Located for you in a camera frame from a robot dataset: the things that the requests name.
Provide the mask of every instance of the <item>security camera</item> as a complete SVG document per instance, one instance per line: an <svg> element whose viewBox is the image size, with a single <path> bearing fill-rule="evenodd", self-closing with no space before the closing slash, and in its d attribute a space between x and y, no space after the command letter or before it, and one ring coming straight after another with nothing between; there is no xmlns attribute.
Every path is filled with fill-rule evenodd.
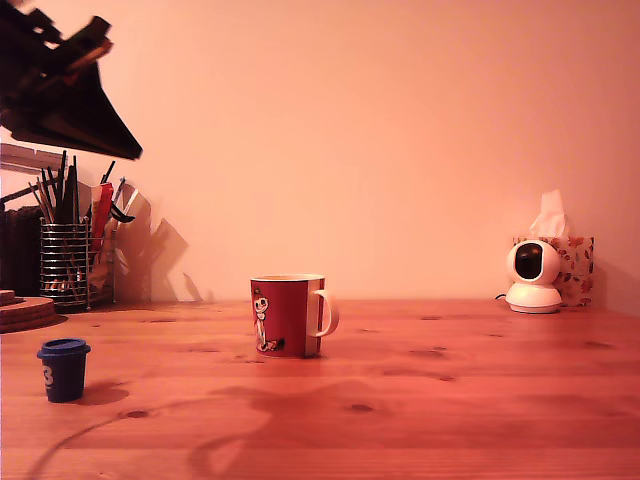
<svg viewBox="0 0 640 480"><path fill-rule="evenodd" d="M546 242L526 240L507 256L507 272L514 281L507 292L511 310L523 313L553 313L562 300L551 284L560 271L560 256Z"/></svg>

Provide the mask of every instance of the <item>red mug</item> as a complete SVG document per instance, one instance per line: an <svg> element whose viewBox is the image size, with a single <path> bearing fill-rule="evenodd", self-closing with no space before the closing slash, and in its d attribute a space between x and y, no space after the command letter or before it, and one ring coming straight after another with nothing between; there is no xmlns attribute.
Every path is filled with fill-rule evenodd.
<svg viewBox="0 0 640 480"><path fill-rule="evenodd" d="M269 357L310 357L338 327L340 313L322 275L268 275L251 279L256 349ZM322 325L324 306L329 308Z"/></svg>

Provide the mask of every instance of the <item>floral tissue box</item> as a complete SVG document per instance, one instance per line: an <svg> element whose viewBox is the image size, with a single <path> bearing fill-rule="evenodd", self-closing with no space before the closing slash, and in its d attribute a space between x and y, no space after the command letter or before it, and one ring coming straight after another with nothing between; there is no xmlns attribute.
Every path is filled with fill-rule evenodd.
<svg viewBox="0 0 640 480"><path fill-rule="evenodd" d="M593 237L513 237L517 245L525 240L547 242L560 254L560 273L553 286L560 292L562 305L586 306L593 288Z"/></svg>

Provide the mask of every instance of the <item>small blue container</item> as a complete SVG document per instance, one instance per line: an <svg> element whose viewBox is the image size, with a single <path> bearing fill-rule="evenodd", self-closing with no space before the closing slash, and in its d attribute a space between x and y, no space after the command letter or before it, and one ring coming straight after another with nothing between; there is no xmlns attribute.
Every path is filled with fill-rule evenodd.
<svg viewBox="0 0 640 480"><path fill-rule="evenodd" d="M38 358L42 360L44 384L50 402L77 400L84 393L87 353L91 347L79 338L60 338L42 345Z"/></svg>

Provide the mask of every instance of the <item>mug handle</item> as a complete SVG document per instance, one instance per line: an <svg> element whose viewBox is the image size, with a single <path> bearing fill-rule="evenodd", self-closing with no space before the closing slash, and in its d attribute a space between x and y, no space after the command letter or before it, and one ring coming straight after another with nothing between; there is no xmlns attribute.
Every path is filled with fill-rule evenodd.
<svg viewBox="0 0 640 480"><path fill-rule="evenodd" d="M328 290L316 290L313 292L314 295L318 295L324 299L324 303L329 307L329 323L324 328L324 330L320 332L315 332L309 334L311 337L324 337L325 335L329 335L336 331L338 328L338 322L340 321L340 312L338 311L338 307L334 305L331 301L331 294Z"/></svg>

